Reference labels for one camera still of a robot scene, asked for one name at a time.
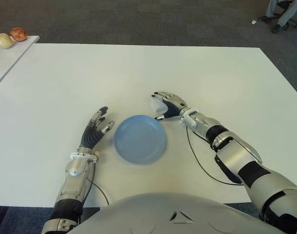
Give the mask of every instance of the office chair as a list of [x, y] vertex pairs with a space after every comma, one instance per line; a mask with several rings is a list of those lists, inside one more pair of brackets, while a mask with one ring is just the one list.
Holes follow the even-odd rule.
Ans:
[[[275, 20], [275, 19], [279, 19], [288, 9], [289, 5], [292, 3], [293, 1], [289, 0], [289, 1], [281, 1], [281, 2], [278, 2], [277, 5], [284, 9], [284, 11], [279, 14], [279, 13], [274, 13], [274, 17], [270, 17], [268, 18], [265, 22], [266, 23], [270, 23], [272, 20]], [[289, 19], [288, 22], [286, 23], [286, 25], [284, 26], [284, 30], [287, 30], [289, 28], [289, 22], [292, 22], [294, 23], [294, 28], [297, 28], [297, 21], [295, 21], [294, 19]]]

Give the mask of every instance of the black cable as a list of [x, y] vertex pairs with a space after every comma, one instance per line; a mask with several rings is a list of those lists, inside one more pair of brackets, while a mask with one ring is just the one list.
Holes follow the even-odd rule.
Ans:
[[105, 193], [103, 192], [103, 190], [102, 190], [97, 184], [95, 184], [95, 183], [93, 183], [93, 182], [92, 182], [92, 184], [93, 184], [95, 187], [97, 187], [98, 190], [100, 190], [100, 192], [103, 194], [103, 196], [104, 196], [104, 198], [105, 198], [105, 200], [106, 200], [107, 205], [109, 205], [109, 204], [110, 204], [110, 203], [109, 203], [109, 200], [108, 200], [108, 198], [106, 197], [106, 195], [105, 195]]
[[[92, 175], [92, 179], [94, 180], [94, 177], [95, 177], [95, 163], [93, 164], [93, 175]], [[90, 186], [89, 186], [89, 189], [88, 189], [88, 191], [87, 191], [87, 193], [86, 193], [86, 196], [85, 196], [85, 198], [84, 198], [84, 200], [82, 201], [82, 206], [84, 206], [84, 204], [85, 204], [85, 201], [86, 201], [86, 199], [87, 199], [87, 197], [88, 197], [88, 195], [89, 195], [89, 193], [90, 193], [90, 190], [91, 190], [91, 188], [92, 188], [92, 182], [90, 181]]]
[[209, 144], [209, 142], [207, 141], [207, 139], [205, 139], [205, 138], [203, 138], [202, 136], [198, 135], [198, 134], [197, 134], [196, 132], [194, 132], [194, 131], [193, 131], [193, 133], [194, 133], [196, 136], [198, 136], [200, 139], [206, 141], [206, 142]]
[[197, 157], [196, 157], [196, 154], [194, 153], [193, 147], [192, 147], [191, 142], [190, 142], [190, 140], [189, 140], [187, 127], [186, 127], [186, 135], [187, 135], [187, 140], [188, 140], [189, 146], [191, 147], [191, 150], [192, 150], [192, 152], [193, 152], [193, 154], [194, 154], [194, 157], [195, 157], [196, 161], [198, 162], [198, 164], [199, 164], [199, 166], [202, 168], [202, 170], [203, 170], [209, 177], [211, 177], [211, 178], [214, 179], [215, 181], [220, 182], [220, 183], [222, 183], [222, 184], [227, 184], [227, 185], [238, 185], [238, 186], [242, 186], [242, 185], [243, 185], [243, 184], [231, 184], [231, 183], [226, 183], [226, 182], [223, 182], [223, 181], [221, 181], [221, 180], [218, 180], [218, 179], [216, 179], [215, 177], [213, 177], [212, 175], [210, 175], [210, 174], [204, 169], [204, 167], [201, 165], [201, 163], [199, 162], [199, 160], [198, 160]]

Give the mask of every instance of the robot forearm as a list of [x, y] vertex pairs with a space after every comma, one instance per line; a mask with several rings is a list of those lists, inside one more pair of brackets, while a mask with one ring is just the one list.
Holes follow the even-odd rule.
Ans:
[[261, 218], [290, 234], [297, 232], [297, 185], [265, 168], [257, 151], [217, 120], [185, 108], [180, 122], [206, 138], [215, 161], [234, 183], [243, 183]]
[[65, 169], [65, 181], [56, 198], [52, 214], [44, 224], [41, 234], [67, 233], [78, 225], [85, 202], [89, 163], [96, 163], [98, 159], [97, 154], [93, 154], [93, 148], [114, 126], [114, 121], [110, 121], [101, 130], [97, 129], [105, 119], [102, 116], [107, 112], [107, 109], [107, 107], [103, 107], [91, 117], [82, 135], [79, 148], [71, 154], [72, 161]]
[[92, 149], [80, 147], [76, 153], [72, 153], [71, 158], [72, 161], [65, 169], [65, 181], [41, 234], [67, 233], [78, 225], [83, 213], [89, 163], [93, 161], [94, 156]]

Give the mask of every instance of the blue plate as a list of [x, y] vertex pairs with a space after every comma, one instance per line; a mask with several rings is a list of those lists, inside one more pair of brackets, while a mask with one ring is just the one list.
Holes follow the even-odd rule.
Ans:
[[118, 126], [114, 145], [128, 162], [149, 164], [163, 153], [166, 135], [157, 120], [149, 116], [132, 116]]

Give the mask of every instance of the white table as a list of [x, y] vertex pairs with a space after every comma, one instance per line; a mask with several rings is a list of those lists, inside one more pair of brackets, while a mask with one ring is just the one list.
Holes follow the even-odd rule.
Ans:
[[[243, 187], [201, 170], [176, 120], [161, 122], [167, 148], [153, 164], [133, 165], [117, 154], [117, 126], [132, 115], [154, 117], [150, 94], [158, 90], [218, 119], [255, 147], [266, 167], [297, 184], [297, 93], [260, 49], [34, 44], [0, 83], [0, 205], [53, 206], [70, 153], [104, 105], [116, 125], [98, 144], [96, 183], [110, 202], [147, 192], [250, 201]], [[215, 153], [190, 136], [203, 166], [228, 181]], [[104, 205], [93, 188], [86, 206]]]
[[0, 82], [30, 46], [39, 40], [39, 36], [28, 36], [22, 42], [17, 42], [12, 37], [11, 39], [13, 41], [12, 47], [9, 49], [0, 48]]

